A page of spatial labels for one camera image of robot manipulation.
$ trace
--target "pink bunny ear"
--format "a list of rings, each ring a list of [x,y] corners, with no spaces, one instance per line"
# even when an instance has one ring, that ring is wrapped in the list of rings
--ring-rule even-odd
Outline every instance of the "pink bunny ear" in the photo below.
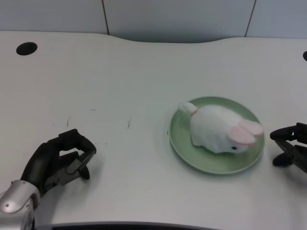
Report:
[[[232,141],[242,145],[253,145],[256,142],[255,137],[239,125],[232,127],[227,136]]]
[[[252,134],[253,136],[262,136],[264,133],[263,127],[254,121],[250,120],[242,120],[239,123],[239,126],[244,128],[248,133]]]

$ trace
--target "black cable hole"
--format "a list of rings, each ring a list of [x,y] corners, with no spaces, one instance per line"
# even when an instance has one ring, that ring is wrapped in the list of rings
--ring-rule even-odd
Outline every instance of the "black cable hole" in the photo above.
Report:
[[[21,56],[26,56],[34,53],[37,50],[37,44],[34,42],[26,42],[19,45],[16,49],[16,53]]]
[[[303,58],[305,59],[305,61],[307,61],[307,51],[303,53]]]

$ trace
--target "white stuffed bunny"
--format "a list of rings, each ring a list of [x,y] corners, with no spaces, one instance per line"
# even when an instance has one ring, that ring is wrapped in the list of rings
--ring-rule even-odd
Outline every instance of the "white stuffed bunny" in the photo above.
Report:
[[[192,103],[180,103],[182,111],[191,114],[190,130],[193,145],[208,150],[240,153],[255,144],[256,137],[263,135],[262,126],[246,120],[234,111],[219,105],[197,108]]]

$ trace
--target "table surface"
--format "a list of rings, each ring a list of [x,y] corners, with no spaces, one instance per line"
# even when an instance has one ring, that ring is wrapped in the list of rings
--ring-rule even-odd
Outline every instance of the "table surface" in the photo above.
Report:
[[[280,150],[269,139],[278,128],[307,123],[307,40],[154,44],[102,34],[0,32],[0,42],[0,191],[59,133],[76,128],[97,147],[91,180],[49,191],[37,225],[307,228],[307,188],[272,166]],[[35,42],[37,51],[16,54],[24,42]],[[172,150],[167,131],[178,102],[209,95],[242,103],[264,125],[265,151],[249,170],[206,174]]]

